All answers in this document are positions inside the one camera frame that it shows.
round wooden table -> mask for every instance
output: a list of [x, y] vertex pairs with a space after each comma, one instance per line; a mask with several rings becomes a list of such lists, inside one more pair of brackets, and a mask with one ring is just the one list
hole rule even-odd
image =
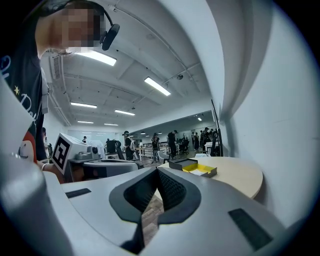
[[[217, 156], [191, 159], [197, 160], [201, 165], [217, 167], [217, 174], [211, 179], [227, 183], [251, 199], [255, 198], [261, 188], [264, 176], [260, 167], [253, 162], [240, 158]], [[166, 162], [158, 167], [168, 168], [169, 163]], [[158, 190], [155, 195], [161, 199]]]

floor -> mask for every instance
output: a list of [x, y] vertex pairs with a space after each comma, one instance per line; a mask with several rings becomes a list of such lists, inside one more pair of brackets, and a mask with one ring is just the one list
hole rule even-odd
[[[177, 154], [176, 158], [194, 158], [197, 151], [194, 151], [194, 149], [190, 148], [189, 153], [186, 154]], [[152, 163], [152, 159], [143, 157], [142, 163], [144, 167], [156, 167], [161, 165], [161, 163]], [[142, 232], [143, 232], [143, 238], [144, 238], [144, 244], [145, 246], [152, 240], [152, 238], [155, 236], [155, 234], [158, 231], [158, 216], [164, 212], [164, 206], [162, 203], [162, 200], [160, 200], [155, 195], [152, 197], [149, 205], [145, 209], [144, 213], [142, 214]]]

fluorescent ceiling light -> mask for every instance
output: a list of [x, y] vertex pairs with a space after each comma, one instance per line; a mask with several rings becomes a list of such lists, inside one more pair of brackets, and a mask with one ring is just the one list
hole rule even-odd
[[87, 122], [87, 121], [78, 121], [78, 123], [93, 124], [93, 122]]
[[79, 107], [87, 107], [87, 108], [93, 108], [96, 109], [96, 105], [88, 105], [88, 104], [82, 104], [82, 103], [76, 103], [76, 102], [71, 102], [71, 105], [73, 106], [79, 106]]
[[115, 110], [114, 112], [130, 115], [130, 116], [134, 116], [135, 115], [134, 113], [124, 112], [124, 111], [121, 111], [121, 110]]
[[144, 81], [147, 84], [151, 85], [153, 88], [155, 88], [158, 91], [162, 92], [165, 96], [169, 96], [171, 94], [165, 88], [163, 88], [160, 84], [158, 84], [155, 81], [153, 81], [150, 77], [147, 77]]
[[117, 62], [115, 58], [109, 57], [94, 50], [89, 50], [88, 52], [77, 52], [76, 54], [106, 63], [110, 66], [114, 66]]

headphone earcup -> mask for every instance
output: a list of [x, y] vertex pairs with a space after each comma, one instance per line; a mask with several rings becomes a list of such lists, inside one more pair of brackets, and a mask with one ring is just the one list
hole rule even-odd
[[105, 35], [101, 37], [100, 44], [102, 44], [102, 50], [106, 51], [110, 48], [112, 42], [119, 32], [119, 24], [113, 24], [109, 31], [105, 32]]

headset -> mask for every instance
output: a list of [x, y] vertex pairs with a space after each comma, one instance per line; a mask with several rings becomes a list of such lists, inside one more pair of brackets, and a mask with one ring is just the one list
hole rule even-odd
[[62, 9], [64, 9], [69, 3], [72, 2], [77, 2], [77, 3], [87, 3], [90, 4], [91, 6], [97, 8], [101, 13], [104, 13], [105, 16], [107, 17], [111, 28], [109, 29], [109, 31], [104, 31], [102, 36], [100, 37], [100, 44], [102, 45], [102, 50], [107, 51], [112, 42], [114, 41], [115, 37], [117, 36], [119, 29], [120, 29], [120, 25], [119, 24], [114, 24], [109, 16], [109, 14], [107, 13], [107, 11], [98, 3], [93, 2], [93, 1], [87, 1], [87, 0], [69, 0], [67, 1], [64, 5], [60, 6], [57, 11], [60, 11]]

